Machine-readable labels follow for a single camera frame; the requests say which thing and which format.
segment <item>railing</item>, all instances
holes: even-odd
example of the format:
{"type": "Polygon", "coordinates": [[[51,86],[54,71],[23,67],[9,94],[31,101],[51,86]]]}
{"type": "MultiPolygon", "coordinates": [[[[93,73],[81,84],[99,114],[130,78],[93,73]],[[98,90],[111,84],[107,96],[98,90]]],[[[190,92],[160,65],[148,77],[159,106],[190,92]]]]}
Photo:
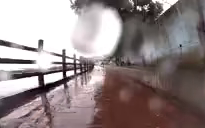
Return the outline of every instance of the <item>railing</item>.
{"type": "MultiPolygon", "coordinates": [[[[61,85],[66,81],[74,78],[75,76],[82,74],[84,72],[87,72],[91,69],[93,69],[93,63],[87,60],[86,58],[80,57],[80,59],[76,58],[76,55],[74,54],[73,57],[66,56],[66,51],[65,49],[62,50],[62,54],[58,53],[53,53],[53,52],[48,52],[43,50],[43,40],[38,41],[38,48],[32,48],[28,46],[23,46],[19,44],[15,44],[12,42],[8,41],[3,41],[0,40],[0,46],[8,47],[8,48],[16,48],[16,49],[21,49],[25,51],[31,51],[31,52],[37,52],[39,55],[41,53],[46,53],[49,55],[61,57],[60,62],[52,62],[52,64],[57,64],[61,65],[60,67],[57,68],[49,68],[47,70],[41,70],[41,69],[34,69],[34,70],[16,70],[16,71],[9,71],[10,74],[10,80],[14,79],[21,79],[21,78],[27,78],[27,77],[33,77],[37,76],[38,77],[38,85],[39,87],[35,88],[35,90],[38,90],[37,92],[39,93],[40,89],[49,89],[51,87],[55,87],[58,85],[61,85]],[[71,59],[73,60],[73,63],[68,63],[66,60],[71,59]],[[74,71],[74,75],[67,77],[66,72],[67,71],[74,71]],[[53,73],[63,73],[63,79],[58,80],[52,83],[45,84],[44,81],[44,75],[48,74],[53,74],[53,73]]],[[[26,59],[11,59],[11,58],[0,58],[0,64],[36,64],[36,60],[26,60],[26,59]]]]}

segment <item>sky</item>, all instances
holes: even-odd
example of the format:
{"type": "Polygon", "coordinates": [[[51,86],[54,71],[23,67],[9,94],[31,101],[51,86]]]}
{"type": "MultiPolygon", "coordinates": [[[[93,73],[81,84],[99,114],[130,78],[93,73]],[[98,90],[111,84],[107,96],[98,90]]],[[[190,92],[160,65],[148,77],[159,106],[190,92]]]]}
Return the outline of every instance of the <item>sky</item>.
{"type": "MultiPolygon", "coordinates": [[[[68,0],[0,0],[2,40],[37,47],[38,40],[43,39],[45,50],[61,53],[65,48],[72,56],[76,51],[70,36],[76,20],[77,15],[70,9],[68,0]]],[[[37,56],[32,52],[0,47],[0,57],[35,59],[37,56]]]]}

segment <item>fence post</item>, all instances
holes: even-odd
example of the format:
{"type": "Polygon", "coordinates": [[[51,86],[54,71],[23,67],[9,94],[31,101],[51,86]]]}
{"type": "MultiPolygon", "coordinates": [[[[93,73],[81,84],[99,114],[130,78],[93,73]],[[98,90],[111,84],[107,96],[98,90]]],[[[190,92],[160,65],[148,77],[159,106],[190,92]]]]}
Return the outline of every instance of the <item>fence post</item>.
{"type": "MultiPolygon", "coordinates": [[[[40,55],[41,52],[43,51],[43,40],[38,40],[38,54],[40,55]]],[[[38,76],[38,84],[40,87],[44,87],[44,75],[43,73],[40,73],[40,75],[38,76]]]]}
{"type": "Polygon", "coordinates": [[[74,58],[74,75],[76,75],[76,54],[73,55],[74,58]]]}
{"type": "Polygon", "coordinates": [[[82,66],[82,57],[79,57],[79,64],[80,64],[80,73],[82,74],[83,73],[83,66],[82,66]]]}
{"type": "Polygon", "coordinates": [[[63,79],[66,78],[66,52],[65,49],[62,50],[62,68],[63,68],[63,79]]]}

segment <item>wooden fence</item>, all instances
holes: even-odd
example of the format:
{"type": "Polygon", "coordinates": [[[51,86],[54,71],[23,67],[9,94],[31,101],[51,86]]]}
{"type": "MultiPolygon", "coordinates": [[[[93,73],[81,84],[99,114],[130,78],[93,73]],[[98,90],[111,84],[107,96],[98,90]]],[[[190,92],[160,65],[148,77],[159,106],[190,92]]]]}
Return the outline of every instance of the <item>wooden fence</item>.
{"type": "MultiPolygon", "coordinates": [[[[38,54],[46,53],[49,55],[61,57],[60,62],[52,62],[52,64],[61,65],[60,67],[57,67],[57,68],[49,68],[47,70],[34,69],[34,70],[9,71],[10,80],[37,76],[39,87],[32,89],[31,92],[35,91],[37,93],[40,93],[41,91],[39,90],[42,90],[42,89],[49,89],[51,87],[55,87],[61,84],[66,85],[65,82],[67,82],[68,80],[84,72],[90,71],[94,67],[94,64],[90,62],[89,60],[87,60],[86,58],[80,57],[79,59],[77,59],[75,54],[73,55],[73,57],[67,56],[65,49],[62,50],[62,54],[48,52],[48,51],[43,50],[43,40],[38,41],[38,48],[32,48],[32,47],[15,44],[15,43],[8,42],[8,41],[3,41],[3,40],[0,40],[0,46],[36,52],[38,54]],[[67,59],[73,60],[73,63],[68,63],[67,59]],[[72,70],[74,71],[74,75],[67,77],[66,72],[72,71],[72,70]],[[58,80],[52,83],[45,84],[44,75],[59,73],[59,72],[63,73],[62,80],[58,80]]],[[[0,64],[36,64],[36,60],[0,58],[0,64]]]]}

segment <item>walkway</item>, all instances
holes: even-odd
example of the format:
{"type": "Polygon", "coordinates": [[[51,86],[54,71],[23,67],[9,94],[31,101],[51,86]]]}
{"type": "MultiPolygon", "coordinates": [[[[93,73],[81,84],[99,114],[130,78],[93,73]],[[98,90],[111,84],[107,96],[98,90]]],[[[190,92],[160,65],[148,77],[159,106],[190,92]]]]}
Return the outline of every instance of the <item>walkway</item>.
{"type": "Polygon", "coordinates": [[[68,88],[41,94],[0,123],[7,128],[205,128],[202,116],[159,96],[132,77],[133,70],[125,70],[94,69],[68,88]]]}

